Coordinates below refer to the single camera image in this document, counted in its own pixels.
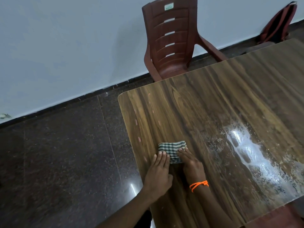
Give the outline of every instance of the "table top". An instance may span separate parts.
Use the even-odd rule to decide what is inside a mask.
[[[218,202],[240,226],[304,195],[304,44],[291,39],[122,93],[142,179],[161,142],[186,141]],[[157,228],[209,227],[170,165],[151,206]]]

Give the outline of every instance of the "orange bracelet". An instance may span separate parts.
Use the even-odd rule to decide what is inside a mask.
[[[189,188],[191,189],[192,193],[193,193],[193,190],[194,190],[196,187],[198,187],[199,185],[201,185],[201,184],[204,184],[204,185],[209,186],[207,181],[201,181],[201,182],[193,183],[193,184],[191,184],[191,185],[189,186]]]

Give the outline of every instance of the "folded cloth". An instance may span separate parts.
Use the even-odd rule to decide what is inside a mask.
[[[164,142],[164,143],[159,143],[158,144],[158,150],[159,151],[165,151],[167,154],[170,155],[170,164],[175,164],[175,163],[182,163],[181,159],[179,156],[177,156],[176,152],[178,149],[185,149],[187,147],[185,141],[180,141],[180,142]]]

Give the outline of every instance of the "hand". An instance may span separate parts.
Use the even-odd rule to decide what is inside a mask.
[[[166,152],[159,151],[152,159],[142,188],[152,202],[163,196],[172,186],[173,176],[169,174],[169,164],[170,156]]]
[[[179,149],[177,155],[184,163],[184,173],[189,185],[206,180],[203,164],[193,156],[188,148]]]

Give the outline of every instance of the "red backpack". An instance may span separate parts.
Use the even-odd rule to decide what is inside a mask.
[[[288,36],[287,28],[297,10],[297,2],[292,1],[281,9],[265,26],[261,34],[257,37],[257,43],[264,42],[279,43],[286,40]]]

